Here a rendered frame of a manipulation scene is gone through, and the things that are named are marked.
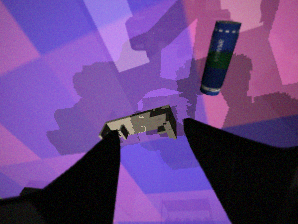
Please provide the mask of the blue and green cylindrical battery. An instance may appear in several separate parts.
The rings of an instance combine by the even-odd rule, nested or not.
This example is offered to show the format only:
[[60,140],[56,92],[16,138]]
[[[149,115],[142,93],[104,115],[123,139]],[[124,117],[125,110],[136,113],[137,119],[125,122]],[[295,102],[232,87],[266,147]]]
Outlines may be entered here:
[[239,38],[240,22],[217,20],[209,44],[200,91],[206,95],[219,95]]

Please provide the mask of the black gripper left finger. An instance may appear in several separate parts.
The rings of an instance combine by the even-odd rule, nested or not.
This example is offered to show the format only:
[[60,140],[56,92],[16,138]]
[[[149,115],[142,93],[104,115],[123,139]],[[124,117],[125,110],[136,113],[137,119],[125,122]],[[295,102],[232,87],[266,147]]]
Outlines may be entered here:
[[120,158],[112,130],[45,188],[0,199],[0,224],[114,224]]

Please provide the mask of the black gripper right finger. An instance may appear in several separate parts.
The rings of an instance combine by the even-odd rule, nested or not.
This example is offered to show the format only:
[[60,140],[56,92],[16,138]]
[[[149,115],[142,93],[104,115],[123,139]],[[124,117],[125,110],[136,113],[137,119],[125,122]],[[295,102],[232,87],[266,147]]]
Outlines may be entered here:
[[298,196],[298,146],[276,147],[192,118],[184,132],[231,224],[285,224]]

